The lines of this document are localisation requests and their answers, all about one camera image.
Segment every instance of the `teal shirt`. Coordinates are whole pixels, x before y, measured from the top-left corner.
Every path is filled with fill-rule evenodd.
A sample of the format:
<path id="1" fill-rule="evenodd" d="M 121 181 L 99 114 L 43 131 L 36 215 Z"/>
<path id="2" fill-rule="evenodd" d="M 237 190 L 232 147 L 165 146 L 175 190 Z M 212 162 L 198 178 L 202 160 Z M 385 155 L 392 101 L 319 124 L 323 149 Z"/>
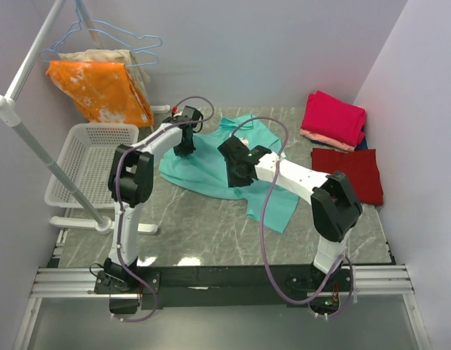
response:
<path id="1" fill-rule="evenodd" d="M 195 134 L 193 137 L 196 150 L 187 157 L 176 157 L 173 150 L 170 149 L 160 161 L 160 175 L 173 184 L 209 197 L 230 200 L 246 199 L 248 201 L 246 214 L 259 221 L 262 204 L 270 183 L 254 180 L 250 186 L 228 187 L 225 160 L 217 149 L 230 137 L 231 132 L 238 124 L 252 117 L 252 114 L 248 114 L 235 119 L 222 118 L 219 129 L 213 133 Z M 249 149 L 262 145 L 278 152 L 282 146 L 281 140 L 258 120 L 244 125 L 235 135 L 247 139 Z M 267 204 L 264 225 L 282 233 L 297 204 L 297 195 L 275 186 Z"/>

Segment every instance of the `cable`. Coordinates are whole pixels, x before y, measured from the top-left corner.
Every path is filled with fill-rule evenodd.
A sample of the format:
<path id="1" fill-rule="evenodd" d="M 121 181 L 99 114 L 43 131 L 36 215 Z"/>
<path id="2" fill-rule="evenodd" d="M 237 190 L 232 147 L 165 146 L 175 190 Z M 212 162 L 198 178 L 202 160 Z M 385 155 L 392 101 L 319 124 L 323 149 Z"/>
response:
<path id="1" fill-rule="evenodd" d="M 135 152 L 136 150 L 147 146 L 148 144 L 150 144 L 151 142 L 153 142 L 154 140 L 159 138 L 161 135 L 163 135 L 166 131 L 170 130 L 171 128 L 177 128 L 177 127 L 182 126 L 182 125 L 198 124 L 198 123 L 201 123 L 201 122 L 204 123 L 204 122 L 207 122 L 208 120 L 210 120 L 214 116 L 216 110 L 215 110 L 212 102 L 210 102 L 207 98 L 204 98 L 202 96 L 190 96 L 190 97 L 184 98 L 183 100 L 178 102 L 174 106 L 174 108 L 175 109 L 178 108 L 178 105 L 180 105 L 180 104 L 184 103 L 185 101 L 190 100 L 192 98 L 199 98 L 201 100 L 206 101 L 211 106 L 211 115 L 209 117 L 205 118 L 204 120 L 189 120 L 189 121 L 186 121 L 186 122 L 179 122 L 179 123 L 167 126 L 166 128 L 164 128 L 162 130 L 162 132 L 155 134 L 153 137 L 148 139 L 145 143 L 139 144 L 138 146 L 131 147 L 130 149 L 127 149 L 122 154 L 122 157 L 120 157 L 120 160 L 118 162 L 117 174 L 115 176 L 115 193 L 117 194 L 117 202 L 120 205 L 120 215 L 119 215 L 119 220 L 118 220 L 118 226 L 116 227 L 116 232 L 114 232 L 114 234 L 117 235 L 117 257 L 118 257 L 118 260 L 120 261 L 120 264 L 122 264 L 123 270 L 125 270 L 128 273 L 128 275 L 130 275 L 136 281 L 138 281 L 144 287 L 146 287 L 152 293 L 152 295 L 154 297 L 154 306 L 152 307 L 151 312 L 149 312 L 146 316 L 143 316 L 143 317 L 141 317 L 139 319 L 125 319 L 125 318 L 123 318 L 121 316 L 114 315 L 115 318 L 119 319 L 122 322 L 132 322 L 133 323 L 133 322 L 145 321 L 145 320 L 149 319 L 155 313 L 155 311 L 157 310 L 157 308 L 159 306 L 159 300 L 158 300 L 158 297 L 157 297 L 157 294 L 156 294 L 154 288 L 152 288 L 147 282 L 145 282 L 143 279 L 141 279 L 139 276 L 137 276 L 134 272 L 132 272 L 129 269 L 129 267 L 127 267 L 125 261 L 123 260 L 123 256 L 122 256 L 122 223 L 123 223 L 123 214 L 125 213 L 125 208 L 123 206 L 122 196 L 120 195 L 120 176 L 122 174 L 123 163 L 125 162 L 125 158 L 131 152 Z"/>
<path id="2" fill-rule="evenodd" d="M 237 126 L 236 129 L 232 132 L 232 136 L 234 136 L 235 133 L 241 127 L 243 127 L 245 124 L 247 124 L 247 123 L 249 123 L 249 122 L 251 122 L 253 120 L 272 120 L 273 122 L 276 122 L 277 124 L 279 124 L 282 127 L 283 131 L 285 132 L 285 139 L 282 142 L 282 147 L 279 149 L 279 151 L 277 153 L 278 156 L 280 157 L 282 152 L 283 152 L 283 150 L 285 149 L 286 144 L 289 141 L 289 130 L 285 126 L 285 124 L 283 124 L 280 120 L 276 120 L 275 118 L 271 118 L 271 117 L 253 117 L 253 118 L 250 118 L 250 119 L 246 120 L 245 122 L 242 122 L 241 124 L 239 124 L 239 126 Z M 288 297 L 282 291 L 282 289 L 280 289 L 280 287 L 278 286 L 277 282 L 274 279 L 274 276 L 272 275 L 272 271 L 270 270 L 269 261 L 267 260 L 266 246 L 264 244 L 264 216 L 266 214 L 266 208 L 267 208 L 267 204 L 269 203 L 270 195 L 272 194 L 272 191 L 274 190 L 274 187 L 275 187 L 275 184 L 277 182 L 277 178 L 278 178 L 279 173 L 280 173 L 280 159 L 275 164 L 275 175 L 274 175 L 274 177 L 272 179 L 272 183 L 271 183 L 271 185 L 269 187 L 269 190 L 267 191 L 266 197 L 264 199 L 264 203 L 262 204 L 261 216 L 259 218 L 259 240 L 260 240 L 260 244 L 261 244 L 262 261 L 264 262 L 264 269 L 266 271 L 266 274 L 267 274 L 267 277 L 269 279 L 269 282 L 271 283 L 272 287 L 275 289 L 277 294 L 284 301 L 286 301 L 287 303 L 290 303 L 290 304 L 293 304 L 293 305 L 304 305 L 304 304 L 310 303 L 311 301 L 313 301 L 314 299 L 316 299 L 318 297 L 319 293 L 321 293 L 322 289 L 324 289 L 324 287 L 326 286 L 327 281 L 329 280 L 330 276 L 337 269 L 338 265 L 343 261 L 343 258 L 345 257 L 345 255 L 341 254 L 341 255 L 338 256 L 338 258 L 335 260 L 335 262 L 330 267 L 330 269 L 327 272 L 326 276 L 324 277 L 323 281 L 321 282 L 321 285 L 319 286 L 319 288 L 310 297 L 307 297 L 304 300 L 294 300 L 294 299 L 291 299 L 290 297 Z M 328 315 L 328 316 L 335 316 L 342 309 L 344 309 L 346 304 L 348 303 L 350 297 L 351 297 L 351 294 L 353 293 L 353 266 L 351 264 L 351 261 L 348 258 L 346 258 L 346 259 L 348 261 L 348 265 L 350 266 L 350 280 L 351 280 L 351 287 L 350 287 L 350 292 L 348 294 L 348 299 L 339 308 L 339 310 L 335 311 L 333 314 Z"/>
<path id="3" fill-rule="evenodd" d="M 102 268 L 102 269 L 103 269 L 103 266 L 101 264 L 97 263 L 97 262 L 94 262 L 93 264 L 90 265 L 89 272 L 91 272 L 91 275 L 93 275 L 94 277 L 97 278 L 97 275 L 95 273 L 93 273 L 93 266 L 94 265 L 97 265 L 98 268 Z"/>
<path id="4" fill-rule="evenodd" d="M 201 114 L 201 116 L 199 117 L 199 120 L 203 120 L 203 119 L 204 119 L 204 116 L 203 116 L 203 114 Z M 193 133 L 200 133 L 201 130 L 203 129 L 203 125 L 204 125 L 204 122 L 201 122 L 199 124 L 199 130 L 193 130 Z"/>

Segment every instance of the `white pole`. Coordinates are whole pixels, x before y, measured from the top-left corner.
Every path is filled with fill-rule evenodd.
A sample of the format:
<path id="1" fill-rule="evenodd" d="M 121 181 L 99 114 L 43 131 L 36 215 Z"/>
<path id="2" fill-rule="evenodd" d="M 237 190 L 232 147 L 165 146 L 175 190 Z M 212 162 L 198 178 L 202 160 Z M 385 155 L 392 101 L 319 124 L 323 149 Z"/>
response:
<path id="1" fill-rule="evenodd" d="M 5 93 L 5 97 L 7 99 L 12 99 L 14 102 L 16 102 L 24 83 L 28 79 L 28 75 L 33 68 L 34 62 L 39 55 L 42 43 L 44 42 L 47 33 L 49 33 L 50 29 L 53 27 L 55 20 L 57 20 L 57 16 L 62 10 L 65 1 L 66 0 L 56 0 L 54 2 L 52 8 L 49 11 L 49 14 L 47 15 L 47 18 L 45 19 L 41 29 L 39 30 L 39 33 L 37 33 L 36 35 L 36 38 L 28 51 L 28 54 L 24 58 L 21 67 L 18 69 L 15 78 L 13 78 L 12 83 L 9 85 L 7 93 Z"/>
<path id="2" fill-rule="evenodd" d="M 63 186 L 73 195 L 79 204 L 94 218 L 97 222 L 96 230 L 99 233 L 108 233 L 111 227 L 111 220 L 108 217 L 102 217 L 96 208 L 82 194 L 79 188 L 65 174 L 63 169 L 50 157 L 49 153 L 36 140 L 27 127 L 21 122 L 16 112 L 10 106 L 5 97 L 0 95 L 0 118 L 11 127 L 18 136 L 31 148 L 31 150 L 39 157 L 46 167 L 55 175 Z"/>
<path id="3" fill-rule="evenodd" d="M 87 13 L 85 4 L 82 2 L 82 0 L 77 0 L 77 9 L 79 10 L 79 13 L 81 14 L 83 21 L 86 23 L 86 26 L 89 29 L 95 29 L 93 22 L 91 22 L 89 14 Z M 97 34 L 97 32 L 89 31 L 89 33 L 91 34 L 91 38 L 93 38 L 95 47 L 97 47 L 99 50 L 102 50 L 103 49 L 102 43 L 101 40 L 99 39 L 99 35 Z"/>

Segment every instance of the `clothes hanger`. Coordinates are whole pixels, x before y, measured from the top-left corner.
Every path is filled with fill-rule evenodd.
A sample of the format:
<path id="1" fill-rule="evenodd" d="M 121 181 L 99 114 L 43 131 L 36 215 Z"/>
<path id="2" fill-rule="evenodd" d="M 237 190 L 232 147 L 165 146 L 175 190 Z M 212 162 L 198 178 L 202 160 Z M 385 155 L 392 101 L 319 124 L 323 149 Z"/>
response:
<path id="1" fill-rule="evenodd" d="M 75 11 L 76 11 L 76 14 L 77 14 L 77 17 L 78 17 L 78 21 L 73 22 L 73 23 L 71 24 L 69 30 L 66 32 L 65 36 L 63 36 L 63 38 L 62 38 L 61 40 L 59 40 L 58 42 L 54 43 L 50 48 L 45 49 L 45 50 L 42 50 L 42 51 L 39 53 L 39 55 L 41 56 L 41 59 L 42 59 L 44 62 L 48 62 L 48 63 L 50 62 L 50 60 L 47 60 L 47 59 L 45 59 L 45 58 L 43 57 L 43 54 L 44 54 L 44 53 L 54 53 L 54 54 L 58 55 L 58 51 L 57 51 L 58 47 L 59 47 L 60 45 L 64 44 L 64 43 L 65 43 L 65 40 L 66 40 L 71 34 L 76 33 L 76 32 L 78 32 L 78 31 L 82 31 L 82 29 L 85 28 L 85 29 L 88 30 L 89 32 L 94 32 L 94 33 L 100 33 L 100 34 L 107 35 L 109 38 L 115 40 L 115 41 L 118 42 L 119 44 L 121 44 L 121 45 L 125 46 L 126 48 L 128 48 L 132 53 L 135 53 L 135 54 L 146 53 L 146 54 L 148 54 L 148 55 L 154 56 L 154 58 L 155 58 L 155 61 L 154 61 L 154 62 L 132 64 L 132 65 L 129 65 L 129 66 L 127 66 L 127 67 L 148 66 L 148 65 L 152 65 L 152 64 L 159 63 L 159 56 L 157 56 L 157 55 L 156 55 L 155 53 L 153 53 L 153 52 L 148 51 L 148 49 L 152 49 L 152 48 L 154 48 L 154 47 L 162 46 L 162 39 L 159 38 L 158 36 L 156 36 L 156 35 L 143 35 L 143 36 L 138 36 L 138 35 L 136 35 L 136 34 L 130 32 L 130 31 L 126 31 L 125 29 L 122 29 L 122 28 L 119 28 L 119 27 L 117 27 L 117 26 L 114 26 L 114 25 L 112 25 L 112 24 L 110 24 L 110 23 L 107 23 L 107 22 L 105 22 L 105 21 L 103 21 L 103 20 L 89 20 L 91 23 L 102 24 L 102 25 L 108 26 L 108 27 L 110 27 L 110 28 L 113 28 L 113 29 L 115 29 L 115 30 L 121 31 L 122 33 L 126 33 L 126 34 L 129 34 L 129 35 L 131 35 L 131 36 L 134 36 L 134 37 L 135 37 L 136 39 L 138 39 L 138 40 L 150 38 L 150 39 L 156 39 L 156 40 L 159 41 L 158 44 L 153 44 L 153 45 L 150 45 L 150 46 L 134 48 L 133 46 L 127 44 L 126 42 L 123 42 L 122 40 L 116 38 L 115 36 L 112 36 L 112 35 L 109 34 L 109 33 L 106 33 L 105 31 L 102 31 L 101 29 L 88 28 L 86 22 L 85 22 L 85 21 L 83 20 L 83 18 L 82 18 L 82 15 L 81 15 L 81 12 L 80 12 L 80 10 L 79 10 L 79 8 L 78 8 L 78 5 L 76 6 L 76 10 L 75 10 Z"/>

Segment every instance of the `floor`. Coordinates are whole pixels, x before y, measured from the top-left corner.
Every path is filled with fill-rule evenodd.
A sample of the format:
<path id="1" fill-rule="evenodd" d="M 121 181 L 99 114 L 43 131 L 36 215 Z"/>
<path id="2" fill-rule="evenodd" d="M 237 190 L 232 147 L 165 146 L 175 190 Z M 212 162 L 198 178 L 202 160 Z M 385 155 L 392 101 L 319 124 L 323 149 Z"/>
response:
<path id="1" fill-rule="evenodd" d="M 112 319 L 106 299 L 44 299 L 28 349 L 418 349 L 401 295 L 361 296 L 328 322 L 306 308 L 166 308 Z"/>
<path id="2" fill-rule="evenodd" d="M 203 110 L 205 116 L 209 111 Z M 310 152 L 315 146 L 299 135 L 304 109 L 220 108 L 203 133 L 217 129 L 220 117 L 245 114 L 271 116 L 284 122 L 290 131 L 286 154 L 289 160 L 311 167 Z M 164 119 L 157 115 L 157 120 Z M 276 123 L 264 121 L 277 136 L 283 131 Z M 357 226 L 348 240 L 348 256 L 355 263 L 391 263 L 389 247 L 374 206 L 363 205 Z M 81 210 L 75 217 L 87 217 Z M 259 223 L 246 216 L 245 201 L 225 201 L 205 197 L 177 187 L 154 175 L 154 191 L 146 202 L 142 223 L 160 225 L 157 236 L 138 236 L 141 265 L 253 265 L 261 264 Z M 265 231 L 269 261 L 274 264 L 307 264 L 313 261 L 317 244 L 310 205 L 300 200 L 283 234 Z M 99 236 L 87 230 L 68 230 L 60 258 L 61 268 L 85 268 L 102 263 L 111 246 L 111 235 Z"/>

